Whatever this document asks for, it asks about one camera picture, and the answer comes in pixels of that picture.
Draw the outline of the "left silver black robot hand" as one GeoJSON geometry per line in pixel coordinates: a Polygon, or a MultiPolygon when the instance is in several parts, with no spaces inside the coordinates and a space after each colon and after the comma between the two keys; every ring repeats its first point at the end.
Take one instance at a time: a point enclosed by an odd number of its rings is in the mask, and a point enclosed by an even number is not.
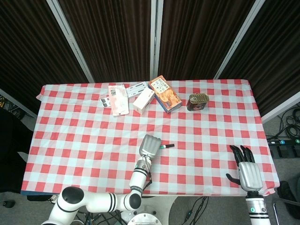
{"type": "Polygon", "coordinates": [[[145,135],[142,140],[142,144],[139,148],[139,154],[141,156],[148,156],[154,158],[161,145],[161,139],[152,135],[145,135]]]}

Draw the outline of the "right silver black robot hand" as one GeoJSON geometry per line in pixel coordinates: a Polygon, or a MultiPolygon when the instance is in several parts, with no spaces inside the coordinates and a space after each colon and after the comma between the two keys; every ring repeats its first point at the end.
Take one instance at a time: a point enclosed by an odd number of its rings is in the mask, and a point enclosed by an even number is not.
{"type": "Polygon", "coordinates": [[[238,169],[238,178],[233,178],[226,174],[227,179],[237,185],[247,193],[258,194],[263,188],[263,182],[258,164],[255,162],[254,155],[248,147],[241,145],[237,147],[230,145],[238,169]]]}

